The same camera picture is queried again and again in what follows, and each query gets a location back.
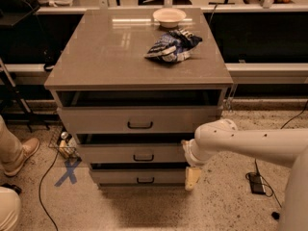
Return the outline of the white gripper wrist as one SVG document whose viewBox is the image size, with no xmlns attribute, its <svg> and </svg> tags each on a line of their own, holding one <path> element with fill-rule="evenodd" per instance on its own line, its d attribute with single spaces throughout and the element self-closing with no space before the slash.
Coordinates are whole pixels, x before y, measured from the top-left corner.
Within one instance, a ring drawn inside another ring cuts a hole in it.
<svg viewBox="0 0 308 231">
<path fill-rule="evenodd" d="M 186 167 L 185 190 L 192 191 L 200 178 L 201 167 L 206 164 L 213 154 L 200 147 L 195 139 L 182 140 L 181 144 L 186 161 L 190 165 L 190 167 Z"/>
</svg>

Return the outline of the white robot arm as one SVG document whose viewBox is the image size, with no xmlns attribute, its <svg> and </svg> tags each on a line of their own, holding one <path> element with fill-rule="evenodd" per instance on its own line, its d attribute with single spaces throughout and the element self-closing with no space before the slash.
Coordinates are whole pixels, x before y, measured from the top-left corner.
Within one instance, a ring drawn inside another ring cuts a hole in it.
<svg viewBox="0 0 308 231">
<path fill-rule="evenodd" d="M 231 119 L 200 125 L 183 140 L 190 167 L 200 168 L 216 153 L 231 151 L 291 170 L 277 231 L 308 231 L 308 129 L 240 130 Z"/>
</svg>

